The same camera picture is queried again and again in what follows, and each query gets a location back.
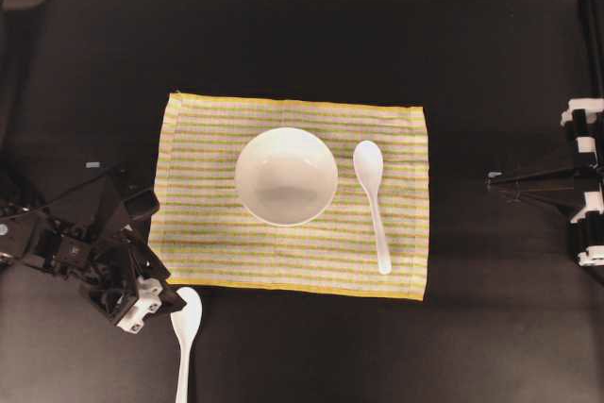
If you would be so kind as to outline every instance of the bowl rim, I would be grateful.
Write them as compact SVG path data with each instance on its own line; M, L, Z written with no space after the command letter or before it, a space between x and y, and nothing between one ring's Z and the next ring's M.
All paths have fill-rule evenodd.
M335 169L335 180L336 180L336 184L333 188L333 192L331 193L331 196L329 197L329 200L326 202L326 204L320 209L318 210L315 214L313 214L311 217L309 217L308 219L305 219L303 221L300 222L295 222L292 224L280 224L277 222L272 222L269 221L268 219L264 219L262 216L260 216L259 214L256 214L254 211L252 211L243 201L240 191L239 191L239 186L237 184L237 169L239 168L239 161L241 159L241 156L243 154L243 152L245 151L245 149L254 141L256 141L257 139L259 139L261 136L269 133L269 132L275 132L281 129L294 129L296 131L301 131L307 135L312 136L316 141L318 141L319 143L321 143L326 150L328 151L329 155L331 156L331 160L333 162L333 167ZM243 205L243 207L247 210L247 212L249 212L252 216L254 216L256 219L258 219L259 221L262 221L270 226L274 226L274 227L298 227L298 226L303 226L305 224L307 224L308 222L313 221L314 219L316 219L317 217L319 217L321 214L323 214L323 212L331 205L331 203L333 202L333 199L336 196L336 192L338 192L338 186L340 185L340 173L338 171L338 163L336 162L335 157L333 156L333 153L331 152L331 149L327 146L327 144L325 142L323 142L321 140L321 138L317 137L316 135L312 134L311 132L307 131L306 129L302 129L300 127L293 127L293 126L280 126L280 127L273 127L271 129L267 129L265 131L262 131L260 134L254 136L252 139L250 139L250 141L248 143L245 144L245 146L242 148L242 151L239 153L239 156L237 157L237 162L235 163L235 176L233 177L233 179L235 180L235 191L237 192L237 198L239 199L239 202Z

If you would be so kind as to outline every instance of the white bowl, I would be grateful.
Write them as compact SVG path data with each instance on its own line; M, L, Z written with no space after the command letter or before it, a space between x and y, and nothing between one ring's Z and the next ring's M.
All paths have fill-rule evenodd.
M237 159L235 186L243 205L274 226L311 221L333 200L338 167L318 137L278 127L252 139Z

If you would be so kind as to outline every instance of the black tabletop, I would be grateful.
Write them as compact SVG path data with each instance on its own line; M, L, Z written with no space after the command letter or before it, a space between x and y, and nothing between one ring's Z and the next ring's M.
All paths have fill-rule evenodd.
M485 185L562 144L568 99L594 93L579 0L49 0L6 19L4 151L48 197L89 160L152 178L174 90L425 108L425 301L196 287L191 401L604 397L604 289L566 221ZM76 284L0 275L0 400L173 401L169 317L126 334Z

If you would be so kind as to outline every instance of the striped placemat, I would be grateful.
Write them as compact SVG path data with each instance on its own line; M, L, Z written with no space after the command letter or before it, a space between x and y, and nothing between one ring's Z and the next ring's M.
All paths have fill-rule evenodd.
M241 205L234 170L256 135L308 130L338 164L332 205L301 227L272 227ZM352 165L362 140L384 157L379 193L393 271L378 272L371 214ZM428 267L428 134L422 108L172 93L165 111L149 243L172 283L421 300Z

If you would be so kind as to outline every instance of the white spoon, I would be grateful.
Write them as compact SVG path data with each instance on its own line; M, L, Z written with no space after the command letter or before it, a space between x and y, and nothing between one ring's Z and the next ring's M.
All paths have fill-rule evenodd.
M172 327L180 344L180 367L178 369L178 387L176 388L176 403L187 403L189 386L189 358L191 347L201 323L201 299L191 287L182 287L176 291L187 305L181 311L170 314Z
M380 274L390 274L393 266L390 262L390 250L386 242L384 225L381 223L378 206L378 191L381 175L384 171L384 159L379 147L371 141L357 145L352 158L359 183L369 198L369 208L376 232L377 266Z

